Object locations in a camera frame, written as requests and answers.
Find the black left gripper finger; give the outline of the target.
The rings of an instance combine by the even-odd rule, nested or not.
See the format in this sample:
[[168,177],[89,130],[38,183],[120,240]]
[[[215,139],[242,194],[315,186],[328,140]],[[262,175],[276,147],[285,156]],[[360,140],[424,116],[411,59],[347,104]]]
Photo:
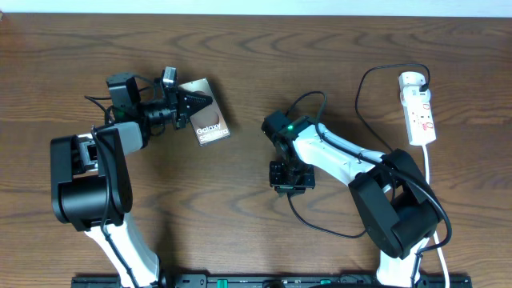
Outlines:
[[185,90],[183,88],[178,88],[178,98],[180,103],[184,106],[188,106],[189,108],[204,108],[213,103],[211,96]]
[[208,125],[209,124],[209,108],[205,107],[189,116],[189,122],[192,125]]

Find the Samsung Galaxy smartphone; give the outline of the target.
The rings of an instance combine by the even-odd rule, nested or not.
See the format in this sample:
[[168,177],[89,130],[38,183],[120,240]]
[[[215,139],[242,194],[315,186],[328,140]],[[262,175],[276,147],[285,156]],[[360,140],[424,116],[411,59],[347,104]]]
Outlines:
[[230,129],[226,124],[226,121],[222,115],[219,105],[216,101],[214,93],[210,87],[209,82],[206,78],[199,79],[192,82],[181,84],[179,88],[185,90],[198,92],[200,94],[206,94],[211,96],[213,103],[209,106],[209,124],[208,125],[192,125],[198,144],[205,146],[212,142],[219,141],[221,139],[228,138],[230,136]]

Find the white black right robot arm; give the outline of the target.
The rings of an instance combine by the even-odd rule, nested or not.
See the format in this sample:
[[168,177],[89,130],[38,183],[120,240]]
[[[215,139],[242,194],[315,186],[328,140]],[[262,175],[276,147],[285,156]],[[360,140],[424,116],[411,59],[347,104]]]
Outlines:
[[279,110],[265,117],[262,131],[281,157],[270,163],[270,186],[287,198],[303,194],[315,186],[315,168],[339,180],[381,251],[377,280],[416,286],[428,239],[447,215],[412,157],[400,149],[366,150],[307,116],[291,121]]

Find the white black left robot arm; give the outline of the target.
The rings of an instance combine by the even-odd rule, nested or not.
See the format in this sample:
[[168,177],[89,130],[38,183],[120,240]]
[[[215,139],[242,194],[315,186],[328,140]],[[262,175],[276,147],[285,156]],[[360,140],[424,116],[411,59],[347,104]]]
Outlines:
[[108,77],[112,104],[102,110],[103,125],[50,142],[51,205],[56,218],[95,240],[118,272],[77,276],[71,280],[73,287],[175,285],[130,213],[133,192],[126,156],[146,147],[156,136],[154,128],[182,129],[214,99],[209,92],[181,88],[176,69],[167,67],[149,82],[153,97],[144,102],[139,79],[132,73]]

